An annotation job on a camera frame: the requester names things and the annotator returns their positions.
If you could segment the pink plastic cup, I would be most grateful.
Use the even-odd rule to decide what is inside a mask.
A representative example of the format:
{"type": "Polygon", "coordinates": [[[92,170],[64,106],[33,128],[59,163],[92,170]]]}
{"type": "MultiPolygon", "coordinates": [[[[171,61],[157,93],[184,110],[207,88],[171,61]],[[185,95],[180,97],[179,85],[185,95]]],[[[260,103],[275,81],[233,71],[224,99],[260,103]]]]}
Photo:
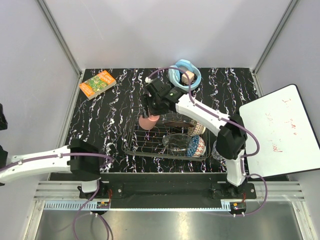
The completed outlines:
{"type": "Polygon", "coordinates": [[[151,129],[153,129],[156,125],[156,123],[158,122],[160,116],[159,115],[151,115],[149,117],[143,118],[143,116],[141,115],[139,117],[138,123],[139,126],[146,130],[149,131],[151,129]]]}

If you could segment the red floral plate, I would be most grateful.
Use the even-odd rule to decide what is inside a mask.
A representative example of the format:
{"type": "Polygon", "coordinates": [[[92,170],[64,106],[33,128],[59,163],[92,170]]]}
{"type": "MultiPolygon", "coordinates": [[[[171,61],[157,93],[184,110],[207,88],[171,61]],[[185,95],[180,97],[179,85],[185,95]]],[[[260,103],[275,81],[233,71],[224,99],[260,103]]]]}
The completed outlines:
{"type": "Polygon", "coordinates": [[[165,122],[164,125],[172,128],[193,128],[195,126],[190,122],[183,121],[168,121],[165,122]]]}

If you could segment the clear glass plate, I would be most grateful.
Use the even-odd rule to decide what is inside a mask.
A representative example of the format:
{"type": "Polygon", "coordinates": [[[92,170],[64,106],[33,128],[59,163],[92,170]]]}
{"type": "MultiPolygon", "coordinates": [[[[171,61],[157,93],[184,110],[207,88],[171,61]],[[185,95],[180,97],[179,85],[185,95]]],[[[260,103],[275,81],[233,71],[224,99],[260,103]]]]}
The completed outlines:
{"type": "Polygon", "coordinates": [[[192,138],[184,133],[172,133],[164,136],[162,144],[167,150],[174,153],[186,152],[191,144],[192,138]]]}

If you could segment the grey wire dish rack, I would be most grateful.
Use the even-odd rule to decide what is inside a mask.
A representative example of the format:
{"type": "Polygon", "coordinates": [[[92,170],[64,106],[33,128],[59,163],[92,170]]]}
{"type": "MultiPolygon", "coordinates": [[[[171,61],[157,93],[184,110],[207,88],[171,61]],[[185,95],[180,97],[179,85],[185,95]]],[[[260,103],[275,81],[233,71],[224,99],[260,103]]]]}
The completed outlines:
{"type": "Polygon", "coordinates": [[[205,153],[200,157],[187,157],[187,151],[173,152],[164,147],[162,143],[164,136],[174,133],[187,135],[188,132],[188,128],[186,127],[169,127],[165,126],[164,123],[169,121],[190,123],[192,121],[191,118],[170,112],[162,115],[154,128],[151,130],[144,130],[139,126],[139,118],[141,115],[142,114],[137,109],[128,117],[122,143],[122,150],[125,153],[133,156],[179,159],[186,161],[202,161],[210,156],[211,139],[209,130],[205,130],[205,132],[200,135],[206,146],[205,153]]]}

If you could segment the brown patterned bowl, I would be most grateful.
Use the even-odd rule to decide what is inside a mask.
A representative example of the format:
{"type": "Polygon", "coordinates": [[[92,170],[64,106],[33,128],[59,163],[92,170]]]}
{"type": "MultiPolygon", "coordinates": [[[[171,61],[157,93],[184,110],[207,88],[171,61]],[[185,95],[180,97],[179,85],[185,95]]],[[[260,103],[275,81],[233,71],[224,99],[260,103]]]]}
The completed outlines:
{"type": "Polygon", "coordinates": [[[199,123],[198,121],[196,120],[192,120],[190,122],[190,124],[192,125],[191,127],[188,128],[188,131],[187,131],[187,134],[190,136],[190,137],[193,137],[193,136],[200,136],[202,135],[205,130],[206,130],[206,127],[204,125],[202,125],[201,123],[199,123]]]}

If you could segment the blue triangle patterned bowl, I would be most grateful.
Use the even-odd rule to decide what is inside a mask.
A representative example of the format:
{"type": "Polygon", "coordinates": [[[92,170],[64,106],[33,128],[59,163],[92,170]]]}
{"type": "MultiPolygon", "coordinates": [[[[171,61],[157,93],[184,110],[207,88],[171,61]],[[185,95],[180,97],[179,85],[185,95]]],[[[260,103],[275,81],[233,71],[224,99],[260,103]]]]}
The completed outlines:
{"type": "Polygon", "coordinates": [[[191,141],[187,147],[186,156],[187,157],[193,157],[198,149],[200,137],[198,135],[195,135],[191,138],[191,141]]]}

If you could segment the orange patterned white bowl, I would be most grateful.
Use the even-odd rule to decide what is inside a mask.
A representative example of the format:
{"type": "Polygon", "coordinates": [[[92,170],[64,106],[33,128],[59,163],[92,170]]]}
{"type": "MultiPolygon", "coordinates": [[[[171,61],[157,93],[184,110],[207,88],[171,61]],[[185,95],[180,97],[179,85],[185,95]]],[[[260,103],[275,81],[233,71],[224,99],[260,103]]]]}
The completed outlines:
{"type": "Polygon", "coordinates": [[[197,149],[193,156],[196,158],[199,158],[200,156],[203,156],[205,152],[206,152],[206,145],[204,140],[200,137],[198,141],[197,149]]]}

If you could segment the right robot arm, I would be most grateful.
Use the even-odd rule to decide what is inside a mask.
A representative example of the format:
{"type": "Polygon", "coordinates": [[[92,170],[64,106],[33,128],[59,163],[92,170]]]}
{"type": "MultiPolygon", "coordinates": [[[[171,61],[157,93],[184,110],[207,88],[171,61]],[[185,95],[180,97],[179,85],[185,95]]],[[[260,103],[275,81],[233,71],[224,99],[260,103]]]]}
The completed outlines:
{"type": "Polygon", "coordinates": [[[240,115],[229,116],[214,110],[198,100],[190,100],[187,91],[171,87],[160,79],[145,79],[146,94],[140,99],[143,116],[165,115],[175,112],[202,124],[216,136],[215,149],[223,157],[227,167],[228,195],[239,198],[245,192],[245,180],[241,158],[245,153],[246,140],[243,120],[240,115]]]}

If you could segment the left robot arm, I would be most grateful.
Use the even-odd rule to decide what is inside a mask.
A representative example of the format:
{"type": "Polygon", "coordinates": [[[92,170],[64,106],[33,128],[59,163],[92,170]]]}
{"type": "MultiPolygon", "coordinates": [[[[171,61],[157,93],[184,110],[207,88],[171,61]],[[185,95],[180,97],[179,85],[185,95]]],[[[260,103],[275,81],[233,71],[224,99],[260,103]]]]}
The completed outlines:
{"type": "Polygon", "coordinates": [[[50,174],[53,172],[72,173],[80,182],[84,194],[103,198],[108,193],[106,183],[100,181],[100,168],[113,159],[81,139],[74,138],[68,145],[49,151],[14,155],[0,149],[0,185],[4,186],[20,178],[50,174]]]}

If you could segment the beige wooden cube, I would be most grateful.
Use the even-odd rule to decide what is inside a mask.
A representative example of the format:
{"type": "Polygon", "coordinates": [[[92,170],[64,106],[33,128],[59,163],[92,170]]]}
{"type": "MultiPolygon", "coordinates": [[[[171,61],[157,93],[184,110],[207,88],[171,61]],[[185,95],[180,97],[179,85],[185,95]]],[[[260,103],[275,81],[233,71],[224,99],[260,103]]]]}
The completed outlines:
{"type": "Polygon", "coordinates": [[[181,75],[181,82],[184,85],[188,85],[189,83],[192,83],[195,79],[195,74],[189,70],[186,71],[186,74],[181,75]]]}

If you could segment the orange paperback book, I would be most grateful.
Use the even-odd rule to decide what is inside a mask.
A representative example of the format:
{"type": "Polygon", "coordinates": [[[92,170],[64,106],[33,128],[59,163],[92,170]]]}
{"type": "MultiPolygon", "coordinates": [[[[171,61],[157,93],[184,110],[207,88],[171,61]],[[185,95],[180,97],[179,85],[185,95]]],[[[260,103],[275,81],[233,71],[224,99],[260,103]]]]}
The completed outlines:
{"type": "Polygon", "coordinates": [[[79,85],[84,95],[92,100],[117,84],[117,81],[106,71],[91,77],[79,85]]]}

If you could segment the clear glass mug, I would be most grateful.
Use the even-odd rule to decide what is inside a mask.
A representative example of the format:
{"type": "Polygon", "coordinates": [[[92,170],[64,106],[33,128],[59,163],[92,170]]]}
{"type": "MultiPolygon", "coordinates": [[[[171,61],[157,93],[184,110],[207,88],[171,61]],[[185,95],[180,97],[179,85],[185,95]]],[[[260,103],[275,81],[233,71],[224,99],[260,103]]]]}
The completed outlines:
{"type": "Polygon", "coordinates": [[[217,150],[217,141],[215,141],[213,143],[213,146],[212,146],[212,151],[211,151],[211,155],[214,159],[216,159],[217,161],[224,161],[225,158],[219,154],[218,150],[217,150]]]}

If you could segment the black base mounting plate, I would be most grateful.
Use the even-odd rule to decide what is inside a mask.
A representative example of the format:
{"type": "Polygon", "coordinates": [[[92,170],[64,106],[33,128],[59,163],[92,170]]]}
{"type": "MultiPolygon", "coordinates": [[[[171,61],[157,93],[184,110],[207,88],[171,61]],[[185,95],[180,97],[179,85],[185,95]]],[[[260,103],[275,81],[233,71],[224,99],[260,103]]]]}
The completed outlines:
{"type": "Polygon", "coordinates": [[[225,173],[104,173],[96,199],[112,209],[210,209],[221,200],[255,200],[255,187],[227,183],[225,173]]]}

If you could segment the white whiteboard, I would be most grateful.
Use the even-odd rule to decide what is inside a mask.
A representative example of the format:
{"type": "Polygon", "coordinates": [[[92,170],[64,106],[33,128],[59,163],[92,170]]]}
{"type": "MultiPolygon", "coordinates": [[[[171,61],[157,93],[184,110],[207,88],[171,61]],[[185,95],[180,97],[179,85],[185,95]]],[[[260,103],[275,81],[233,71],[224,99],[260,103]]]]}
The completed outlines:
{"type": "Polygon", "coordinates": [[[262,177],[317,170],[320,144],[298,87],[290,84],[239,108],[259,152],[247,158],[250,174],[262,177]]]}

